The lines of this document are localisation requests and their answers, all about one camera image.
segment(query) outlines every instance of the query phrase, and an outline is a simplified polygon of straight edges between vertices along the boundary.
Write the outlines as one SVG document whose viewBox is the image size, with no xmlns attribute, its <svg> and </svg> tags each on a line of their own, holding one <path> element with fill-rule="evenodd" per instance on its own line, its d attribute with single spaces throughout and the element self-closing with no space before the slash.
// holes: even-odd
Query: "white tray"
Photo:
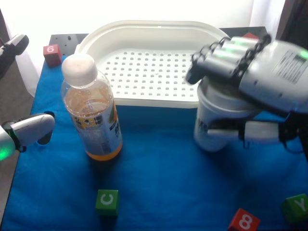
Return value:
<svg viewBox="0 0 308 231">
<path fill-rule="evenodd" d="M 75 53 L 94 58 L 117 105 L 194 108 L 198 84 L 184 80 L 191 55 L 223 37 L 198 22 L 120 21 L 89 34 Z"/>
</svg>

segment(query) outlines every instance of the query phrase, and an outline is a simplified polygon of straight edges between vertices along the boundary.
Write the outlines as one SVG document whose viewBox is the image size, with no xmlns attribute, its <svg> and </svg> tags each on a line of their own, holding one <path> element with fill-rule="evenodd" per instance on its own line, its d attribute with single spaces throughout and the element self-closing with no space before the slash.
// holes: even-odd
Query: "bottle cap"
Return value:
<svg viewBox="0 0 308 231">
<path fill-rule="evenodd" d="M 72 87 L 82 87 L 93 82 L 98 74 L 94 59 L 88 54 L 72 54 L 62 63 L 65 81 Z"/>
</svg>

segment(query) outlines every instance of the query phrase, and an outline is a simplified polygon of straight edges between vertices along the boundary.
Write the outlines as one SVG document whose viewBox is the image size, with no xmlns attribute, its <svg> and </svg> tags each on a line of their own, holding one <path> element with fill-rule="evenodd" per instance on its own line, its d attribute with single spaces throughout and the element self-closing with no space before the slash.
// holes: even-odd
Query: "red block with number 8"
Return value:
<svg viewBox="0 0 308 231">
<path fill-rule="evenodd" d="M 259 223 L 260 219 L 240 208 L 234 215 L 228 231 L 256 231 Z"/>
<path fill-rule="evenodd" d="M 49 67 L 57 66 L 62 63 L 62 55 L 58 44 L 45 46 L 43 54 Z"/>
</svg>

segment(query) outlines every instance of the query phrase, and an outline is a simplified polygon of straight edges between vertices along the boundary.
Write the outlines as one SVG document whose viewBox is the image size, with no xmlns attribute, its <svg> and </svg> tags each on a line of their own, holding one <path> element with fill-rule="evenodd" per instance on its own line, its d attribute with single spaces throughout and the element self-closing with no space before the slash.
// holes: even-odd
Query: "robotic arm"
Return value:
<svg viewBox="0 0 308 231">
<path fill-rule="evenodd" d="M 0 78 L 4 76 L 16 55 L 22 54 L 29 43 L 26 35 L 17 35 L 7 43 L 0 39 Z M 34 142 L 47 144 L 55 126 L 54 113 L 31 115 L 18 121 L 0 126 L 0 161 L 12 155 L 15 150 L 24 152 Z"/>
<path fill-rule="evenodd" d="M 254 106 L 285 118 L 284 122 L 217 120 L 207 134 L 261 143 L 299 137 L 308 157 L 308 51 L 283 41 L 223 38 L 192 56 L 186 81 L 203 77 L 231 85 Z"/>
</svg>

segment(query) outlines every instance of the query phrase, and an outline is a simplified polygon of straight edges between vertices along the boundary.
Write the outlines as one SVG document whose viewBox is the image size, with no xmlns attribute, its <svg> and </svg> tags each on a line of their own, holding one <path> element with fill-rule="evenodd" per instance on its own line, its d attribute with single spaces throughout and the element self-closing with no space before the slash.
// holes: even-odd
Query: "white curtain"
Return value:
<svg viewBox="0 0 308 231">
<path fill-rule="evenodd" d="M 15 0 L 2 1 L 1 10 L 10 37 L 29 37 L 29 46 L 16 60 L 34 96 L 43 46 L 52 34 L 90 33 L 119 20 L 179 20 L 216 27 L 265 26 L 275 37 L 283 5 L 284 0 Z"/>
</svg>

